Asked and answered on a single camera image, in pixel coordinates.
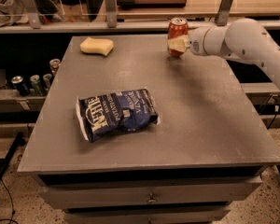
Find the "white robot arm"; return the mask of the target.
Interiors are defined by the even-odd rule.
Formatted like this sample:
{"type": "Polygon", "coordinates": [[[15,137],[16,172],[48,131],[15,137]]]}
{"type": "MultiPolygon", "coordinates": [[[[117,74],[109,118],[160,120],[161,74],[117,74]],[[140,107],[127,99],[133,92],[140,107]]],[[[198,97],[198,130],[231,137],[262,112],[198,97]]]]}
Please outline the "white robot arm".
{"type": "Polygon", "coordinates": [[[189,35],[169,38],[169,49],[199,56],[254,64],[280,90],[280,46],[268,31],[252,19],[240,19],[227,26],[200,27],[189,35]]]}

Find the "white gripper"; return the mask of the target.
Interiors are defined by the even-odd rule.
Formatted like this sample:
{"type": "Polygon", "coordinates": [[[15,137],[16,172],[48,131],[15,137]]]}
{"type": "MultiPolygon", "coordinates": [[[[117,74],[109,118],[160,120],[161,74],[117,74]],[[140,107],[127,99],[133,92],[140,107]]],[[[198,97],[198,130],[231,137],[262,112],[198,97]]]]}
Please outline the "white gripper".
{"type": "Polygon", "coordinates": [[[189,46],[189,50],[194,55],[206,56],[207,52],[204,49],[204,40],[209,30],[209,27],[193,29],[189,32],[189,36],[181,35],[170,38],[167,41],[167,45],[169,49],[182,53],[186,52],[189,46]]]}

